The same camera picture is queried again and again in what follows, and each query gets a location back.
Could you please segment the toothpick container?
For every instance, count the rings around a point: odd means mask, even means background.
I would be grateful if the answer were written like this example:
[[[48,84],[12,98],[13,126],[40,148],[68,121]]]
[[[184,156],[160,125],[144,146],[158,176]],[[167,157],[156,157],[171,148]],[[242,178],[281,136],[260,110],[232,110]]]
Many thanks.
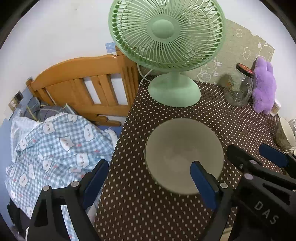
[[[272,116],[275,116],[277,113],[278,113],[278,111],[281,109],[281,104],[280,104],[280,102],[277,100],[277,99],[275,99],[274,100],[274,104],[273,104],[273,107],[272,107],[272,109],[271,109],[271,111],[270,111],[270,114],[272,115]]]

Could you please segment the glass jar with lid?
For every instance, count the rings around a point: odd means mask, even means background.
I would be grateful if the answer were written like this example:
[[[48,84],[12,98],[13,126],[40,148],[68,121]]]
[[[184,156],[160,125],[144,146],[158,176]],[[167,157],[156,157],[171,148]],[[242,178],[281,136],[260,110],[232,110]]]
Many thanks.
[[[224,89],[224,97],[230,105],[246,105],[252,95],[254,72],[247,66],[237,63],[229,76]]]

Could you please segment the green patterned wall mat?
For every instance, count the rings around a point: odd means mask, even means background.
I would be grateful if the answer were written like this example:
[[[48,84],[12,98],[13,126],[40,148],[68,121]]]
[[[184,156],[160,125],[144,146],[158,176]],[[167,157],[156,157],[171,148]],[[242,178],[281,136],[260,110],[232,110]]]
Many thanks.
[[[274,47],[247,28],[226,20],[226,37],[216,57],[207,64],[191,71],[193,80],[224,86],[235,72],[237,63],[251,68],[257,57],[271,61]]]

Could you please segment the brown polka dot tablecloth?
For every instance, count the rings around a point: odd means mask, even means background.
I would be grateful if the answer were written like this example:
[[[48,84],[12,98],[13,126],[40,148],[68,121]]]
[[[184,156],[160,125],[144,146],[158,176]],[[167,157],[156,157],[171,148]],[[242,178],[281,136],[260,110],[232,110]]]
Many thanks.
[[[283,169],[259,155],[260,144],[275,146],[280,117],[253,111],[251,105],[230,105],[223,88],[198,82],[201,99],[188,108],[171,108],[154,101],[147,81],[137,92],[123,126],[95,220],[102,240],[197,240],[211,218],[198,195],[165,190],[149,174],[144,146],[151,132],[173,118],[191,118],[208,126],[223,148],[235,144],[274,172]]]

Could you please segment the white floor fan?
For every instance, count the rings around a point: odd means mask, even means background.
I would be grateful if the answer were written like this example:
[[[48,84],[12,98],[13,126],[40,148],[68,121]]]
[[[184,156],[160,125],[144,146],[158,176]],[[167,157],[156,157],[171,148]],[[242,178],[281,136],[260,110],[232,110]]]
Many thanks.
[[[294,137],[296,137],[296,133],[295,133],[296,132],[296,119],[294,118],[292,120],[289,120],[288,124],[290,126],[290,129],[292,130]]]

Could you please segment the wall socket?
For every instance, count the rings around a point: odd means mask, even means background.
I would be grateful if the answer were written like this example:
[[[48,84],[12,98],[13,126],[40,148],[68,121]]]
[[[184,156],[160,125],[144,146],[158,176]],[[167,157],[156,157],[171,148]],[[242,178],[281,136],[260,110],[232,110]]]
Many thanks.
[[[16,110],[16,108],[18,107],[22,99],[23,99],[23,95],[20,91],[18,91],[9,103],[9,108],[11,109],[11,111]]]

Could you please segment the blue checked cat blanket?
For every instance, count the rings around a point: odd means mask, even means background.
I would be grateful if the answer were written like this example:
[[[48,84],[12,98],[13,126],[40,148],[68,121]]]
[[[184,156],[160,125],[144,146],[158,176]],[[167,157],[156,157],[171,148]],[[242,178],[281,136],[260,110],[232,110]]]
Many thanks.
[[[84,117],[61,113],[43,122],[16,117],[11,125],[12,163],[6,169],[5,185],[10,198],[27,217],[44,186],[53,189],[81,181],[104,159],[110,165],[118,138],[110,129],[100,129]],[[94,221],[94,203],[86,209]]]

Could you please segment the green desk fan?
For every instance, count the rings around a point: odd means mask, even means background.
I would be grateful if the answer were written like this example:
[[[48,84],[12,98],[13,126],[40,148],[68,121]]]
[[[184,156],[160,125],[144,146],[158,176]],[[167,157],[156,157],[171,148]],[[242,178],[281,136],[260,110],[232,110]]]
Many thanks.
[[[148,86],[157,102],[186,108],[201,92],[184,72],[212,60],[225,38],[225,17],[217,1],[114,1],[109,31],[130,60],[159,71]]]

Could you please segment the wooden bed headboard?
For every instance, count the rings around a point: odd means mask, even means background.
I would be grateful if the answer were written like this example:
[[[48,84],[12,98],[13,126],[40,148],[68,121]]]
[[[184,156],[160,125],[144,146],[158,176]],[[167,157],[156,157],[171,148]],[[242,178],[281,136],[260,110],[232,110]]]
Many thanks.
[[[137,64],[115,54],[60,62],[29,78],[26,86],[48,105],[70,105],[96,125],[121,126],[138,91]]]

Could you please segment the large grey-green bowl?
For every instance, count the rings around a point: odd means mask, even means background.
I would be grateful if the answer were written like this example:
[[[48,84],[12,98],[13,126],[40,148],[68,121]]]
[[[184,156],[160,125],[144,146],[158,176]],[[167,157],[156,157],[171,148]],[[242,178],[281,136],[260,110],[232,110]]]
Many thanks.
[[[218,137],[205,124],[189,118],[175,118],[157,126],[145,144],[144,156],[152,178],[181,195],[198,193],[190,174],[192,162],[199,161],[215,178],[224,165]]]

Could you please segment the purple plush toy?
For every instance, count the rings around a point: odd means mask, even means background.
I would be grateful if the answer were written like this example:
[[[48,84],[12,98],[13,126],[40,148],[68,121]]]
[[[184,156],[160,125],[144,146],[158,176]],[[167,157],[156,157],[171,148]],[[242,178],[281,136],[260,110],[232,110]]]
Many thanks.
[[[252,107],[256,113],[268,115],[274,105],[276,80],[273,66],[263,57],[257,57],[254,66],[254,89],[252,91]]]

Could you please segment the grey plaid pillow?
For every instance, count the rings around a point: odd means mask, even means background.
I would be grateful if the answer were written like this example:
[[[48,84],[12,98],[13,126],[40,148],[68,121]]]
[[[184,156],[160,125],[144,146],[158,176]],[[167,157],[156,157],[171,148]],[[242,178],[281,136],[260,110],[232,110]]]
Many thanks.
[[[32,97],[25,110],[23,116],[34,121],[45,121],[47,118],[60,113],[78,114],[71,106],[65,104],[63,107],[58,105],[48,105],[40,101],[37,97]]]

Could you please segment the far small ceramic bowl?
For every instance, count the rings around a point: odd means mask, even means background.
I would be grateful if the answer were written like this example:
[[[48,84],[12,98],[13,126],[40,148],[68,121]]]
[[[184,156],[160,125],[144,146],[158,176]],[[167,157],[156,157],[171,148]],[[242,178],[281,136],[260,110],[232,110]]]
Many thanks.
[[[293,134],[292,128],[288,124],[287,120],[283,117],[280,118],[278,122],[276,134],[276,143],[284,149],[290,149],[295,147],[295,136]]]

